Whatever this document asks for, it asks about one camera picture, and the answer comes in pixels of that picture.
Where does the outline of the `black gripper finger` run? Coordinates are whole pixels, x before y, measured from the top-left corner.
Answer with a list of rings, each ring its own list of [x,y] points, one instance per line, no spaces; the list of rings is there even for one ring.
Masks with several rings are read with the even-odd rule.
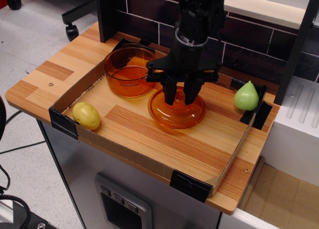
[[[202,85],[204,84],[204,78],[202,76],[189,76],[184,82],[183,92],[185,94],[185,104],[192,104],[198,96]]]
[[[177,91],[177,84],[178,84],[178,81],[174,78],[170,78],[169,76],[166,76],[162,83],[165,102],[168,105],[172,106],[174,103],[175,95]]]

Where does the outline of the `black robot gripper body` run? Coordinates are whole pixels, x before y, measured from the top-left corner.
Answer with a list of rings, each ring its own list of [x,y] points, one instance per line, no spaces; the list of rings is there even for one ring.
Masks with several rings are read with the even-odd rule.
[[[207,42],[194,44],[187,39],[175,37],[170,52],[165,57],[147,63],[147,82],[161,84],[184,82],[202,86],[216,82],[222,63],[202,56]]]

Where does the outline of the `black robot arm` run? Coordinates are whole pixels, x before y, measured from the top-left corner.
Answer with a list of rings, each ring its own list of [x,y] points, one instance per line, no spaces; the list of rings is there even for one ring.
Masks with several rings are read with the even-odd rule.
[[[184,103],[192,104],[205,82],[217,82],[222,63],[202,57],[209,37],[224,26],[225,0],[178,0],[180,19],[175,23],[168,55],[147,64],[147,82],[159,82],[165,102],[173,105],[177,84],[183,83]]]

